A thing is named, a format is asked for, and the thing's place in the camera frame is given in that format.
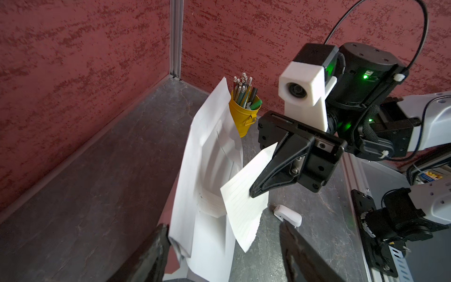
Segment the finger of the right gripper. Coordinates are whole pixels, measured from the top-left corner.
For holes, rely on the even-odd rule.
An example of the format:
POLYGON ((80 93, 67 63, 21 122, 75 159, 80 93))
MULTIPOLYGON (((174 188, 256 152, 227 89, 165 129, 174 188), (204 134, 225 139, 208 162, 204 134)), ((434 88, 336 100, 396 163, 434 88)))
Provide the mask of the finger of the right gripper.
POLYGON ((303 170, 308 164, 314 135, 288 131, 260 131, 258 142, 265 149, 274 143, 277 147, 271 161, 250 188, 250 196, 255 198, 273 189, 299 183, 315 192, 315 182, 311 173, 303 170))

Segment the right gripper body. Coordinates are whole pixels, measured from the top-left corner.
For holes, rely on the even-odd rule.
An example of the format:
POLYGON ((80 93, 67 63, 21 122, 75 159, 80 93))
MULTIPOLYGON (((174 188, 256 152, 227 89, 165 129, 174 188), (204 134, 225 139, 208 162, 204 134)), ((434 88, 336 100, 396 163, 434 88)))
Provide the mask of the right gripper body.
POLYGON ((276 149, 257 178, 257 193, 296 183, 319 192, 347 147, 339 137, 273 111, 259 118, 258 131, 260 148, 276 144, 276 149))

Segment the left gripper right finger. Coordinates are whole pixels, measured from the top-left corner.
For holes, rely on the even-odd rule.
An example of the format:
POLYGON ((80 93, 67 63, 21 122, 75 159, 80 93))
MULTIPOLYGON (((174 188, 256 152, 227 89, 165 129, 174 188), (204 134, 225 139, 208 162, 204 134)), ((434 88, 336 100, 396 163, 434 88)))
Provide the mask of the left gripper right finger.
POLYGON ((289 282, 343 281, 289 222, 280 224, 280 244, 289 282))

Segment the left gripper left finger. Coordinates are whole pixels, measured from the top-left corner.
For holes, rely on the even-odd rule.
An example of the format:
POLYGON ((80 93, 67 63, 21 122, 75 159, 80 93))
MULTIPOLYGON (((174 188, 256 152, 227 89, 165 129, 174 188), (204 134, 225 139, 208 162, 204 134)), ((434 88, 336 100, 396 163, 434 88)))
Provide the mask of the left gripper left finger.
POLYGON ((108 282, 161 282, 169 255, 169 226, 160 224, 108 282))

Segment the small white stapler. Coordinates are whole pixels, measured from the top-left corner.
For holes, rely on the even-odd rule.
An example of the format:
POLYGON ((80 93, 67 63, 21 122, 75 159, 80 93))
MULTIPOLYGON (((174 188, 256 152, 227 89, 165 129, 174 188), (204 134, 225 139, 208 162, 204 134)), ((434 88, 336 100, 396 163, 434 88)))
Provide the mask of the small white stapler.
POLYGON ((277 205, 273 210, 273 215, 281 222, 289 222, 294 227, 300 227, 302 224, 302 216, 294 210, 283 206, 277 205))

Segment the white receipt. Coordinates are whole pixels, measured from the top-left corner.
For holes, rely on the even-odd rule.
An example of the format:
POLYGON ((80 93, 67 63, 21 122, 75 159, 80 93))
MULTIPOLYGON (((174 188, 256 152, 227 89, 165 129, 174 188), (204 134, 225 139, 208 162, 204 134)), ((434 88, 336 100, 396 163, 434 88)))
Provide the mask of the white receipt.
POLYGON ((220 189, 231 229, 244 252, 249 251, 256 238, 269 198, 267 192, 252 198, 250 188, 271 161, 276 147, 274 143, 263 149, 220 189))

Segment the white gift bag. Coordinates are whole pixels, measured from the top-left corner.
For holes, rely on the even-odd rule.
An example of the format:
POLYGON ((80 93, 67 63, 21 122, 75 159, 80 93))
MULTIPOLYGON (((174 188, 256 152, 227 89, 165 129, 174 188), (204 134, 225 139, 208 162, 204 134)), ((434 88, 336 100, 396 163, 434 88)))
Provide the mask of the white gift bag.
POLYGON ((227 282, 236 238, 221 187, 243 168, 243 147, 223 78, 195 114, 182 164, 165 207, 169 220, 163 281, 227 282))

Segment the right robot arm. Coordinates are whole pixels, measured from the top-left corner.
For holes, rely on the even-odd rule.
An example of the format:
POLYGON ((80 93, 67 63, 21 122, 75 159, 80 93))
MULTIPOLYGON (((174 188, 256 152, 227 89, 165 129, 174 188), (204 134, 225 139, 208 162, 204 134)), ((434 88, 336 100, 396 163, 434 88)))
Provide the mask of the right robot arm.
POLYGON ((279 78, 284 113, 259 120, 261 147, 275 150, 250 196, 295 183, 318 192, 344 153, 402 161, 449 143, 449 94, 390 97, 408 74, 394 55, 370 45, 304 45, 279 78))

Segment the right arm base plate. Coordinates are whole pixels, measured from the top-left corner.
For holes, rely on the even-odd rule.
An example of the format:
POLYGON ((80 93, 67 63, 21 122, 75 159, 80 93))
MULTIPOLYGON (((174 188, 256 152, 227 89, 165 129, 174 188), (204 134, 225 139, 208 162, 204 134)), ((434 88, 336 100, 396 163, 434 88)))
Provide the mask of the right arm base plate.
POLYGON ((396 238, 384 237, 387 235, 388 225, 380 219, 382 212, 376 208, 372 197, 353 189, 351 199, 368 266, 397 278, 399 274, 395 266, 395 258, 389 248, 393 247, 404 255, 405 243, 396 238))

